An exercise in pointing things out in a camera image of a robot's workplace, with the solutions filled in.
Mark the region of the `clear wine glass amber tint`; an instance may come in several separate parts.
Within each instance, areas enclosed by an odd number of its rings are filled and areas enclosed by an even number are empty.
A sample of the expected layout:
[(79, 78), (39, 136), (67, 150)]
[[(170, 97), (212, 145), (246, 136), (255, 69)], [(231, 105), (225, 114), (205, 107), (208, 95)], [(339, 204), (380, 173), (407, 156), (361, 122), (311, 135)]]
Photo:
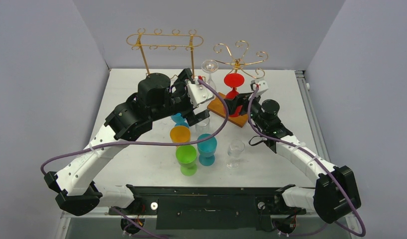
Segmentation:
[(208, 78), (206, 79), (206, 83), (211, 86), (214, 90), (216, 90), (216, 84), (212, 79), (212, 73), (216, 72), (219, 69), (219, 65), (216, 61), (209, 59), (205, 60), (201, 64), (201, 69), (208, 74)]

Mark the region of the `clear glass tumbler goblet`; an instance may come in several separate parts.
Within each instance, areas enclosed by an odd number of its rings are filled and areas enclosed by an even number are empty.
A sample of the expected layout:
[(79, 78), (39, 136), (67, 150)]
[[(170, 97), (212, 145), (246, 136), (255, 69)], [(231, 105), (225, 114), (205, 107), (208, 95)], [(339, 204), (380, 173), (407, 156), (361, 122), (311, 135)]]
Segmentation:
[(197, 134), (204, 134), (210, 132), (210, 118), (206, 118), (201, 122), (195, 124)]

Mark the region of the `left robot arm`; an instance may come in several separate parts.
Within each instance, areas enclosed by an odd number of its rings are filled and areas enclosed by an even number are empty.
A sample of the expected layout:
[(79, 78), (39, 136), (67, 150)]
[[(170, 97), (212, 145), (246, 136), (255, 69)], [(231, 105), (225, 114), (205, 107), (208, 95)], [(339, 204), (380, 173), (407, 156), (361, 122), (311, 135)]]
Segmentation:
[(61, 170), (45, 173), (45, 182), (56, 192), (59, 208), (75, 216), (96, 207), (118, 207), (128, 214), (137, 213), (141, 200), (127, 186), (100, 186), (94, 178), (129, 142), (149, 132), (155, 121), (178, 113), (189, 125), (208, 118), (208, 111), (196, 114), (195, 109), (213, 97), (213, 92), (189, 68), (174, 82), (162, 73), (147, 75), (138, 83), (137, 92), (105, 118), (85, 149), (72, 153), (73, 160)]

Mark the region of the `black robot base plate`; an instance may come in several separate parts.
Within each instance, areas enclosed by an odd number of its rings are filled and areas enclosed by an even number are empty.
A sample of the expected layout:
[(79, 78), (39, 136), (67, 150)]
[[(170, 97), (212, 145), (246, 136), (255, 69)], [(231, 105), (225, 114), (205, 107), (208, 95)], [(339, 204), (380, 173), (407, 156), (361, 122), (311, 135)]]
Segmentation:
[(156, 216), (158, 230), (269, 230), (272, 219), (306, 214), (305, 209), (286, 206), (277, 187), (127, 187), (134, 201), (119, 210)]

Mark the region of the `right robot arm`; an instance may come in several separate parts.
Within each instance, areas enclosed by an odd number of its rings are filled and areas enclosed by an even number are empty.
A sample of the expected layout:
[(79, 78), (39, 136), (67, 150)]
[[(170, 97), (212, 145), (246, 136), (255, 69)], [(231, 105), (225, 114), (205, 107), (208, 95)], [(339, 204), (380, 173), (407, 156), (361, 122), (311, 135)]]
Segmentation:
[(274, 208), (280, 213), (292, 207), (313, 211), (328, 224), (350, 213), (359, 219), (357, 209), (361, 200), (353, 171), (347, 166), (338, 167), (305, 147), (282, 124), (278, 102), (259, 103), (260, 96), (251, 96), (251, 93), (238, 94), (225, 99), (229, 113), (248, 115), (254, 130), (266, 138), (265, 145), (291, 162), (315, 185), (313, 189), (289, 185), (279, 190), (273, 199)]

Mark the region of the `red plastic goblet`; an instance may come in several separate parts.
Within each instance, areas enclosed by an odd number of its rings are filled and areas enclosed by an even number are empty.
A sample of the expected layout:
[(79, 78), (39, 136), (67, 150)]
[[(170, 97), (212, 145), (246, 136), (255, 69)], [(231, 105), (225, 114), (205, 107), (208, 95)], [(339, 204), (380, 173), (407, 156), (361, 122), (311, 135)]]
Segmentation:
[[(224, 100), (227, 102), (228, 100), (234, 101), (235, 97), (239, 95), (239, 92), (237, 90), (238, 87), (242, 86), (244, 84), (244, 77), (241, 74), (238, 73), (230, 73), (227, 74), (224, 77), (224, 83), (231, 87), (231, 90), (225, 95)], [(236, 106), (234, 109), (229, 109), (230, 117), (235, 118), (240, 115), (240, 111), (242, 109), (243, 103), (238, 102), (238, 100), (234, 101), (236, 102)]]

